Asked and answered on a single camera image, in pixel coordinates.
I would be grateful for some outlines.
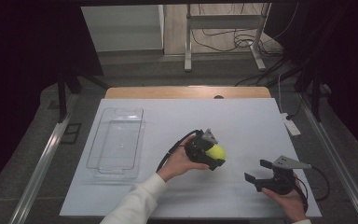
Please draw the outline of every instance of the transparent tray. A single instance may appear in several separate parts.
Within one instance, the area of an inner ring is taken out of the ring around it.
[[[89,154],[87,167],[95,176],[135,178],[145,129],[142,108],[106,108]]]

